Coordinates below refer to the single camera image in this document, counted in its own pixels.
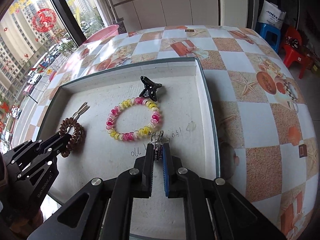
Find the checkered tablecloth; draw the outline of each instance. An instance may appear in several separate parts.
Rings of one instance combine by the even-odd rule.
[[[316,135],[297,83],[251,29],[161,27],[84,44],[50,83],[25,140],[36,139],[60,85],[107,68],[170,57],[200,58],[217,124],[222,176],[288,239],[296,239],[310,221],[316,198]]]

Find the spiral hair tie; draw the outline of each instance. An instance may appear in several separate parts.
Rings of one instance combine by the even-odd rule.
[[[118,133],[115,130],[116,117],[118,117],[125,108],[128,108],[129,106],[132,106],[134,104],[145,105],[153,111],[150,122],[143,128],[140,128],[139,130],[136,130],[134,132]],[[134,141],[147,136],[149,132],[156,131],[160,120],[159,108],[152,100],[140,97],[131,99],[129,98],[122,103],[119,103],[118,106],[115,106],[115,108],[111,110],[111,113],[109,114],[106,122],[106,128],[108,130],[108,134],[110,134],[110,136],[116,140]]]

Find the metal keys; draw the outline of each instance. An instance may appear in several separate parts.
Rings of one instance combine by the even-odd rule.
[[[154,153],[155,153],[155,161],[159,161],[162,159],[162,140],[163,140],[163,130],[161,130],[157,136],[156,132],[149,132],[150,143],[154,144]]]
[[[85,111],[87,111],[87,110],[90,108],[90,106],[88,106],[87,104],[88,104],[88,102],[84,102],[84,103],[82,104],[82,106],[80,106],[79,110],[76,111],[76,112],[73,114],[72,118],[75,119],[75,120],[78,120],[78,118],[80,117],[80,115],[83,114]]]

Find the red paper cut decoration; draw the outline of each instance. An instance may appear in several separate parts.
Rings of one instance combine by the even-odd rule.
[[[49,8],[44,8],[34,15],[32,25],[38,32],[44,33],[51,30],[56,24],[56,21],[56,13]]]
[[[9,106],[8,106],[8,104],[7,104],[6,102],[2,102],[2,104],[1,104],[0,107],[1,107],[2,109],[4,109],[4,111],[5,111],[6,113],[9,112]]]
[[[0,132],[1,133],[2,133],[4,127],[5,127],[4,123],[0,121]]]

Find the white bag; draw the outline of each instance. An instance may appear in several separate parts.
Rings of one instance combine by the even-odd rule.
[[[264,0],[262,11],[258,18],[258,22],[269,24],[280,30],[283,24],[285,14],[286,13],[279,10],[277,6],[274,6],[273,4]]]

